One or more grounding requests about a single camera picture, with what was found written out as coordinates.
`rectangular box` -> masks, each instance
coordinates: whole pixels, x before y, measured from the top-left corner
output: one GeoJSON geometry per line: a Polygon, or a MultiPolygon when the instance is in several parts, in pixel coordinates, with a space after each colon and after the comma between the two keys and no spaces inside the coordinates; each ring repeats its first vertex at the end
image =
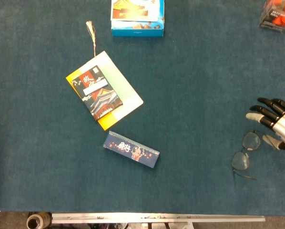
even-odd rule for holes
{"type": "Polygon", "coordinates": [[[267,0],[261,14],[261,27],[285,31],[285,0],[267,0]]]}
{"type": "Polygon", "coordinates": [[[158,2],[157,21],[111,21],[113,36],[121,37],[163,37],[164,31],[164,0],[154,0],[158,2]]]}
{"type": "Polygon", "coordinates": [[[154,168],[160,155],[160,152],[121,136],[113,131],[109,131],[109,134],[103,143],[103,147],[151,168],[154,168]]]}

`cardboard box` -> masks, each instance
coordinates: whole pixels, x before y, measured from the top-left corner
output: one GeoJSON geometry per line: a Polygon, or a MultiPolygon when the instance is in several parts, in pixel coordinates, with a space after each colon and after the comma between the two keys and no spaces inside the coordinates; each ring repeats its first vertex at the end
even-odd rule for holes
{"type": "MultiPolygon", "coordinates": [[[[112,2],[118,3],[120,0],[113,0],[112,2]]],[[[164,0],[150,0],[152,2],[158,1],[159,7],[157,8],[158,13],[153,21],[129,21],[129,19],[152,19],[154,16],[146,16],[146,11],[143,11],[139,16],[136,17],[133,13],[131,16],[124,16],[123,12],[128,12],[125,9],[114,9],[112,3],[111,13],[111,29],[113,36],[132,36],[132,37],[163,37],[164,31],[164,0]]],[[[135,12],[142,12],[141,9],[135,10],[135,12]]]]}
{"type": "Polygon", "coordinates": [[[285,0],[267,0],[261,14],[261,27],[285,31],[285,0]]]}

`floor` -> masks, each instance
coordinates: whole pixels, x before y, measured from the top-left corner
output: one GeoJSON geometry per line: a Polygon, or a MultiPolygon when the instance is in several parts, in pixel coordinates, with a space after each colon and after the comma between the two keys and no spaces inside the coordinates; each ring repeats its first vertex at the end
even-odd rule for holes
{"type": "MultiPolygon", "coordinates": [[[[28,212],[2,212],[0,229],[25,229],[28,212]]],[[[285,217],[266,217],[266,222],[253,223],[194,223],[194,229],[285,229],[285,217]]],[[[89,229],[88,225],[64,225],[70,229],[89,229]]]]}

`book cover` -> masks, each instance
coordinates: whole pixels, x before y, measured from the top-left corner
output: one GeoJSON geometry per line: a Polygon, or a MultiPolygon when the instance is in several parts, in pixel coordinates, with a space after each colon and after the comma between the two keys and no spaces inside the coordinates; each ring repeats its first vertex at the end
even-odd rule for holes
{"type": "Polygon", "coordinates": [[[112,21],[157,21],[159,0],[112,0],[112,21]]]}
{"type": "Polygon", "coordinates": [[[160,152],[119,135],[113,131],[109,131],[109,134],[103,143],[103,147],[144,164],[150,168],[154,168],[155,163],[160,155],[160,152]]]}
{"type": "Polygon", "coordinates": [[[95,65],[71,81],[95,120],[122,105],[122,101],[95,65]]]}
{"type": "Polygon", "coordinates": [[[79,95],[74,85],[72,85],[72,80],[76,79],[78,76],[87,72],[94,66],[98,66],[101,70],[107,82],[111,85],[114,91],[118,94],[118,97],[122,101],[122,105],[112,110],[102,118],[98,120],[98,123],[104,130],[107,130],[112,125],[117,123],[127,114],[135,110],[137,107],[143,104],[143,100],[137,94],[137,92],[132,88],[129,82],[125,79],[123,74],[119,71],[113,61],[109,58],[108,54],[103,51],[96,57],[88,61],[81,68],[77,69],[69,76],[66,77],[67,81],[73,87],[75,92],[79,95]]]}

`black fingertip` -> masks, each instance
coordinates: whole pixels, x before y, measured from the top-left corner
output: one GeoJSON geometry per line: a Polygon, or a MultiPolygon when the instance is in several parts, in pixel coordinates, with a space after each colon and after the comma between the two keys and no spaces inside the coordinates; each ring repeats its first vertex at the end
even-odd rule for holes
{"type": "Polygon", "coordinates": [[[271,103],[271,100],[269,100],[269,99],[267,99],[267,98],[259,97],[257,100],[258,100],[258,102],[263,103],[263,104],[266,104],[266,105],[268,105],[268,104],[271,103]]]}
{"type": "Polygon", "coordinates": [[[259,107],[260,107],[260,106],[258,106],[258,105],[254,105],[254,106],[251,106],[249,109],[250,109],[251,111],[259,111],[259,110],[260,110],[259,107]]]}

